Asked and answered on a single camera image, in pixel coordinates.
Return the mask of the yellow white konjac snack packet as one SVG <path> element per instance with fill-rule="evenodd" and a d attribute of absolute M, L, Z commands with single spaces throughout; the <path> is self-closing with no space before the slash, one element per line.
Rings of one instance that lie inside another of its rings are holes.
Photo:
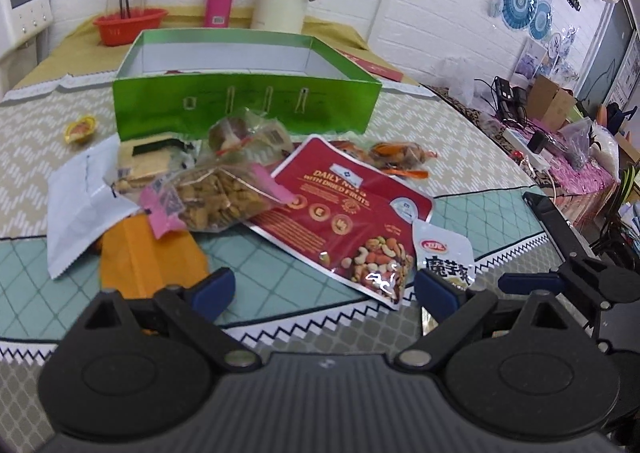
<path fill-rule="evenodd" d="M 412 224 L 412 241 L 413 291 L 426 335 L 465 304 L 475 281 L 473 248 L 467 237 L 422 220 Z"/>

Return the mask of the orange snack packet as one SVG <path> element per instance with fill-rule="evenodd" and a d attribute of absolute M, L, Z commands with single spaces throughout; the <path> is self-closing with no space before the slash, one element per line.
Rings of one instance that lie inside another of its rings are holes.
<path fill-rule="evenodd" d="M 208 259 L 186 231 L 154 236 L 144 214 L 126 218 L 101 239 L 99 279 L 126 299 L 151 298 L 168 285 L 189 288 L 208 275 Z"/>

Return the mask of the pink clear cracker bag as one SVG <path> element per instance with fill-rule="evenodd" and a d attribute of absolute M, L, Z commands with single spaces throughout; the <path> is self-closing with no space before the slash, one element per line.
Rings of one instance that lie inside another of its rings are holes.
<path fill-rule="evenodd" d="M 139 197 L 158 239 L 177 231 L 220 233 L 293 200 L 264 166 L 247 161 L 165 174 Z"/>

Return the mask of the red mixed nuts bag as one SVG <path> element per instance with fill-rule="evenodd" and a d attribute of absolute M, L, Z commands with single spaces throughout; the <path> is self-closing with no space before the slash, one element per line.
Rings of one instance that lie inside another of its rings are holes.
<path fill-rule="evenodd" d="M 247 222 L 327 277 L 397 309 L 416 265 L 412 224 L 435 202 L 409 184 L 311 135 L 274 169 L 292 202 Z"/>

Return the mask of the pale blue snack packet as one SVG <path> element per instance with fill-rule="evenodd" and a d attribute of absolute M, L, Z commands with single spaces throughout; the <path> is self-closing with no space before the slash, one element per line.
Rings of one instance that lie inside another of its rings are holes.
<path fill-rule="evenodd" d="M 48 180 L 47 266 L 51 279 L 62 275 L 116 223 L 138 205 L 112 189 L 119 137 L 83 150 L 52 172 Z"/>

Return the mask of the beige cracker packet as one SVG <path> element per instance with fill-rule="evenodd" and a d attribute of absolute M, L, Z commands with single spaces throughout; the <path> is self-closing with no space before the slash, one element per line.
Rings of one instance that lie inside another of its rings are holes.
<path fill-rule="evenodd" d="M 105 173 L 108 185 L 122 194 L 142 190 L 157 176 L 193 167 L 202 142 L 165 132 L 120 142 L 116 162 Z"/>

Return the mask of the clear orange snack bag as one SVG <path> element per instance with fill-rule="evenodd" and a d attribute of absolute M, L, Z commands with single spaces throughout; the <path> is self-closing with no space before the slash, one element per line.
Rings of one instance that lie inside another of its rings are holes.
<path fill-rule="evenodd" d="M 432 150 L 414 142 L 378 142 L 369 147 L 358 146 L 349 141 L 332 141 L 331 144 L 343 153 L 378 169 L 387 176 L 425 180 L 430 174 L 425 163 L 438 156 Z"/>

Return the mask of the small yellow jelly cup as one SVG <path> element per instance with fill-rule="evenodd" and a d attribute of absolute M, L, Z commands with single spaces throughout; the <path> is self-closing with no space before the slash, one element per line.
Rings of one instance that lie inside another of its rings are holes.
<path fill-rule="evenodd" d="M 96 133 L 96 118 L 84 116 L 71 122 L 64 131 L 66 144 L 82 144 L 89 141 Z"/>

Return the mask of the white power strip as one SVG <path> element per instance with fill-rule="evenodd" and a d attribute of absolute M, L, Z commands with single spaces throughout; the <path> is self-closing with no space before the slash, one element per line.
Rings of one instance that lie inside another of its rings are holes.
<path fill-rule="evenodd" d="M 524 156 L 526 156 L 529 164 L 535 169 L 539 171 L 548 171 L 550 169 L 550 162 L 540 154 L 534 153 L 527 146 L 529 139 L 526 138 L 524 133 L 512 128 L 506 128 L 504 129 L 502 136 L 513 146 L 514 150 L 519 150 Z"/>

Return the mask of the brown cardboard box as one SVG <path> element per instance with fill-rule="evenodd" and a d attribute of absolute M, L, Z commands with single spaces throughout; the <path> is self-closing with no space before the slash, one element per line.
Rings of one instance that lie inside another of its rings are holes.
<path fill-rule="evenodd" d="M 576 98 L 547 77 L 538 76 L 527 95 L 526 114 L 545 128 L 559 130 L 567 114 L 575 106 Z"/>

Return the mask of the green cardboard box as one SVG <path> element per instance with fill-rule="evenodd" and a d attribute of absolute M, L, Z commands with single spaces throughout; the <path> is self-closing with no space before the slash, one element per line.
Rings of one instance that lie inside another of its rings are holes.
<path fill-rule="evenodd" d="M 177 132 L 203 139 L 213 124 L 248 108 L 289 132 L 367 129 L 382 84 L 318 38 L 249 30 L 196 38 L 142 31 L 113 81 L 122 140 Z"/>

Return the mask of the red envelope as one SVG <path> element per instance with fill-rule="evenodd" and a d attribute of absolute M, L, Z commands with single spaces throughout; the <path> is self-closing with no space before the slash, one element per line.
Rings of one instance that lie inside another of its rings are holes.
<path fill-rule="evenodd" d="M 358 57 L 357 55 L 349 54 L 345 51 L 341 51 L 341 54 L 343 54 L 344 57 L 348 58 L 349 61 L 352 61 L 360 68 L 375 77 L 380 77 L 393 82 L 401 82 L 404 79 L 404 74 L 402 72 L 398 72 L 398 70 L 387 68 L 376 63 L 363 60 L 363 58 Z"/>

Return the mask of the red plastic basket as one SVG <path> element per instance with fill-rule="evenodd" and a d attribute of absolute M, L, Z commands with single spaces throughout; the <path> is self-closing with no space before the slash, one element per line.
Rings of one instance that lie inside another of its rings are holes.
<path fill-rule="evenodd" d="M 104 46 L 126 46 L 133 43 L 144 30 L 157 29 L 168 15 L 165 9 L 144 9 L 132 17 L 118 14 L 100 16 L 93 21 Z"/>

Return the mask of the white water dispenser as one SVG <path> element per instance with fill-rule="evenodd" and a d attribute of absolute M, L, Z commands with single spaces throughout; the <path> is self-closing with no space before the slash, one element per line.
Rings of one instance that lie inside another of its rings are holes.
<path fill-rule="evenodd" d="M 37 38 L 52 23 L 50 0 L 1 0 L 1 96 L 37 66 Z"/>

